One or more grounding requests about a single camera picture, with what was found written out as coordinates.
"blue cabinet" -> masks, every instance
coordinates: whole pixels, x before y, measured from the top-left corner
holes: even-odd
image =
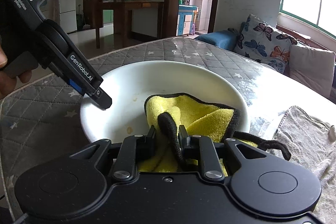
[[[176,35],[189,34],[194,22],[194,12],[197,11],[196,6],[179,5],[179,20],[177,23]]]

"finger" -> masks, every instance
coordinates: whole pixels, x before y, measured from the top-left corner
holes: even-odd
[[[0,98],[11,93],[16,86],[16,78],[10,78],[6,73],[0,71]]]
[[[31,70],[25,71],[24,73],[19,75],[19,79],[23,84],[28,83],[31,77],[32,77]]]
[[[7,64],[7,56],[3,51],[2,47],[0,46],[0,68],[3,68],[6,64]]]

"refrigerator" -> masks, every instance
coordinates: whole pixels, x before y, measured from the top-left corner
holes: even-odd
[[[76,0],[59,0],[60,26],[66,33],[77,31]]]

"metal screw head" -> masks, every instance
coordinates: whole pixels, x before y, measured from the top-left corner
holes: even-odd
[[[128,173],[127,171],[124,171],[124,170],[120,170],[120,171],[114,172],[113,175],[117,179],[126,179],[126,178],[129,178],[130,173]]]
[[[170,177],[166,177],[163,179],[164,182],[173,182],[173,179]]]
[[[204,175],[210,179],[219,179],[223,176],[221,172],[215,170],[205,172]]]

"pillow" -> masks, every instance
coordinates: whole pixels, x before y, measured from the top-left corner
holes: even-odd
[[[328,98],[334,79],[335,53],[291,45],[289,77]]]
[[[251,14],[247,18],[234,52],[284,73],[292,44],[297,44],[297,39]]]

